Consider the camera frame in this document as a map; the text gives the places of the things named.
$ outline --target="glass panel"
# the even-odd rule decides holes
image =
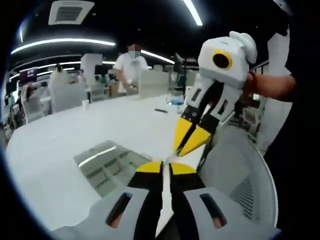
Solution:
[[[101,197],[125,187],[136,169],[150,160],[113,141],[105,141],[74,157],[82,174]]]

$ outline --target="camera lens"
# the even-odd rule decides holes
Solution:
[[[215,54],[212,59],[218,68],[226,69],[230,65],[229,59],[221,53]]]

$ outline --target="red bracelet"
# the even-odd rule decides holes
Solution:
[[[251,74],[252,76],[252,83],[250,83],[250,87],[251,87],[251,93],[253,94],[254,91],[257,89],[257,83],[258,83],[258,79],[257,79],[257,75],[253,72],[253,71],[249,71],[249,74]]]

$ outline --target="gray plastic housing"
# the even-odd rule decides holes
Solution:
[[[229,197],[211,187],[185,191],[192,209],[200,240],[269,240],[279,229],[271,224],[257,225],[243,216],[242,208]],[[213,225],[213,219],[202,197],[211,198],[226,220],[221,228]]]
[[[75,226],[63,226],[52,231],[52,237],[56,240],[132,240],[139,212],[148,193],[149,190],[141,188],[116,189],[96,202],[85,220]],[[117,228],[110,227],[106,223],[107,218],[123,194],[131,199]]]

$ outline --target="ceiling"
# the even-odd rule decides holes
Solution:
[[[115,61],[118,54],[125,51],[128,41],[168,59],[174,53],[185,59],[197,59],[204,41],[226,36],[231,30],[249,33],[255,39],[257,63],[261,63],[268,59],[267,41],[276,32],[286,34],[286,16],[272,0],[191,1],[202,26],[196,24],[183,0],[92,0],[94,7],[81,25],[48,25],[53,1],[43,1],[21,25],[23,43],[18,30],[12,49],[57,38],[109,41],[115,46],[80,42],[38,45],[11,54],[9,69],[17,72],[30,67],[77,62],[85,53],[103,54],[105,61]],[[47,59],[61,55],[69,56]],[[150,66],[169,64],[148,55],[145,58]]]

